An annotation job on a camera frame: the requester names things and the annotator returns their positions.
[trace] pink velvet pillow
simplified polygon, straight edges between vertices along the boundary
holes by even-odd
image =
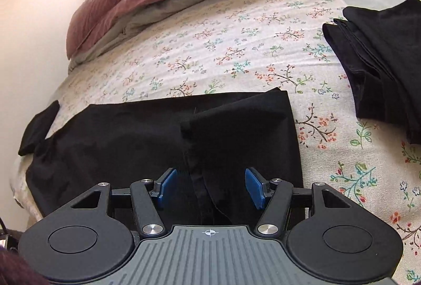
[[[95,25],[121,0],[85,0],[79,9],[73,14],[70,27],[77,30],[67,32],[66,48],[74,48],[83,44]]]

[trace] bedspread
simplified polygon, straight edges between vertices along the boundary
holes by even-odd
[[[327,182],[392,225],[404,242],[395,280],[421,280],[421,149],[399,127],[356,119],[347,76],[321,30],[344,6],[206,0],[77,67],[56,92],[61,108],[49,135],[90,103],[280,87],[293,109],[304,185]]]

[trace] blue flower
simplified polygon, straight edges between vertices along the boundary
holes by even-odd
[[[414,193],[415,196],[421,196],[421,189],[420,189],[419,186],[414,188],[414,190],[412,190],[412,192]]]
[[[408,187],[408,183],[405,182],[405,181],[402,181],[401,184],[400,184],[400,189],[402,191],[405,191],[407,187]]]

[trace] black sleeve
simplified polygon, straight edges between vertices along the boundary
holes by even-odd
[[[46,109],[34,116],[22,137],[18,151],[20,156],[33,153],[35,147],[46,138],[59,109],[58,101],[54,101]]]

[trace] crosshair symbol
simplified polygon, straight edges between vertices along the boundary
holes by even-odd
[[[203,232],[208,236],[213,236],[215,234],[217,234],[218,232],[214,231],[213,229],[208,229],[207,231]]]

